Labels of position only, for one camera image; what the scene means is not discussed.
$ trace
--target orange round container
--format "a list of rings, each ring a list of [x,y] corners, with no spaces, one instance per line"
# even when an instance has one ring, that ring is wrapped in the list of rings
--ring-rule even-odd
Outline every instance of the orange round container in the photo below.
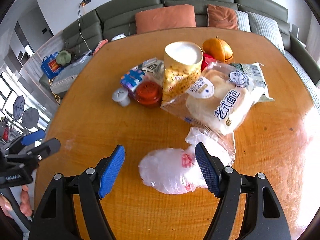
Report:
[[[159,107],[162,99],[162,87],[152,81],[142,82],[136,89],[136,100],[147,107]]]

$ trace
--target wooden table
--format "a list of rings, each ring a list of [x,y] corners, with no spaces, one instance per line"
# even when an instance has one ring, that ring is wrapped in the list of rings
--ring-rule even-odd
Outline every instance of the wooden table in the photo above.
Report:
[[[216,28],[183,28],[134,35],[106,44],[81,72],[63,99],[47,138],[61,150],[42,161],[36,181],[36,206],[52,176],[80,174],[109,156],[117,144],[126,159],[102,207],[117,239],[202,239],[218,200],[206,189],[183,195],[159,193],[142,183],[138,164],[150,151],[187,148],[189,124],[162,109],[136,102],[120,107],[111,100],[120,77],[142,61],[163,59],[174,41],[200,47],[219,36],[233,49],[234,62],[260,62],[274,102],[258,103],[236,130],[234,168],[254,176],[264,172],[273,186],[297,239],[320,206],[317,188],[320,118],[301,79],[267,39],[253,33]],[[241,197],[232,239],[240,231],[245,196]],[[89,239],[75,200],[81,235]]]

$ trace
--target white bottle cap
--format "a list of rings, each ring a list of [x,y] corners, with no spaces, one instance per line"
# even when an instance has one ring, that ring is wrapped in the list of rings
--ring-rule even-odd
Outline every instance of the white bottle cap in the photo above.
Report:
[[[121,106],[127,106],[130,104],[130,98],[128,97],[128,94],[129,92],[127,89],[119,88],[113,93],[112,100]]]

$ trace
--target orange pillow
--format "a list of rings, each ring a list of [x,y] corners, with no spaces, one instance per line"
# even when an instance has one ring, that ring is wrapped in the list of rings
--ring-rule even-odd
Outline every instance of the orange pillow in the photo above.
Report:
[[[137,34],[180,27],[196,27],[195,9],[183,4],[138,12]]]
[[[208,27],[238,30],[238,19],[235,10],[208,4]]]

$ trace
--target blue gripper pad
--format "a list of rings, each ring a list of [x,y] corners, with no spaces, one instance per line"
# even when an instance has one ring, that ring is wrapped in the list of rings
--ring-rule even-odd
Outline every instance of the blue gripper pad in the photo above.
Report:
[[[220,194],[219,176],[215,172],[209,158],[211,159],[211,156],[203,144],[198,143],[196,145],[196,160],[208,186],[208,190],[217,197]]]
[[[24,146],[28,146],[34,143],[37,140],[40,140],[45,137],[44,130],[38,130],[34,133],[28,134],[21,139],[21,144]]]
[[[100,188],[98,191],[99,197],[102,199],[106,194],[109,194],[116,178],[119,174],[119,171],[124,162],[124,147],[119,145],[113,151],[111,156],[108,159],[107,167],[101,175]]]

